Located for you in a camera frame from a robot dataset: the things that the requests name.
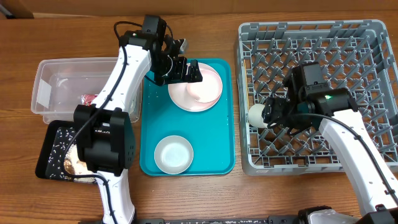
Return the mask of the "pale green cup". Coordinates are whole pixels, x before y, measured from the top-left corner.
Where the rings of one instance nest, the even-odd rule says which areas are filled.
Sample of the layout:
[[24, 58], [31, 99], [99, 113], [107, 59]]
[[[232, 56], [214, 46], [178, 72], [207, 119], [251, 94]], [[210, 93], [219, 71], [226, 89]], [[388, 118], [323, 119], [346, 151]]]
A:
[[252, 105], [248, 112], [248, 122], [255, 128], [267, 128], [267, 123], [264, 122], [262, 111], [265, 108], [263, 104]]

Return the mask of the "small grey bowl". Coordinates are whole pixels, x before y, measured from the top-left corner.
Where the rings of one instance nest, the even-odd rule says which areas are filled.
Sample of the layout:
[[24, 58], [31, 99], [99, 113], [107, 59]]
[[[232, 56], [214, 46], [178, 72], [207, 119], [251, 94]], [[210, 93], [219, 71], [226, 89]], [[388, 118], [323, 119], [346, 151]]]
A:
[[164, 173], [177, 175], [185, 172], [193, 162], [193, 147], [181, 136], [167, 136], [155, 147], [156, 166]]

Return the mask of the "red snack wrapper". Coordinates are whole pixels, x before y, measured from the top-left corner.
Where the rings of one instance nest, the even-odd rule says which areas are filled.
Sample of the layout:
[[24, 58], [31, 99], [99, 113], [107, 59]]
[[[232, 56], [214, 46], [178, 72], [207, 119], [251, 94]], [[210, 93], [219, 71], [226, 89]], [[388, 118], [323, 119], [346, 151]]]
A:
[[90, 106], [97, 95], [84, 94], [81, 96], [81, 103], [85, 106]]

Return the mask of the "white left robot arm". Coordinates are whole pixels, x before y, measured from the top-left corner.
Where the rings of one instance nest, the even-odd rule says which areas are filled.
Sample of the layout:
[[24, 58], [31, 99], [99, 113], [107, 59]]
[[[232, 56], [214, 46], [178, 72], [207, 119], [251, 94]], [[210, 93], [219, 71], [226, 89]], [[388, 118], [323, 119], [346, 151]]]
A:
[[98, 184], [103, 223], [133, 223], [136, 216], [129, 191], [128, 170], [136, 152], [130, 120], [132, 102], [148, 72], [157, 86], [201, 82], [198, 62], [183, 53], [185, 39], [174, 39], [159, 16], [146, 15], [137, 30], [117, 35], [119, 55], [108, 81], [91, 105], [73, 114], [79, 160]]

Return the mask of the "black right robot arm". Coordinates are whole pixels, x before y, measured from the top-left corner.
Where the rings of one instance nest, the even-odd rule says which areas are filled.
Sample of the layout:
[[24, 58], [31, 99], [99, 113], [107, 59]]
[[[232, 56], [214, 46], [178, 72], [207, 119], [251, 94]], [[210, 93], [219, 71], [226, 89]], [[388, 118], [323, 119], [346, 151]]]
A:
[[286, 98], [268, 97], [249, 112], [251, 126], [314, 128], [337, 155], [354, 189], [358, 223], [397, 223], [397, 178], [376, 149], [358, 104], [346, 88], [332, 89], [320, 64], [304, 63], [284, 79]]

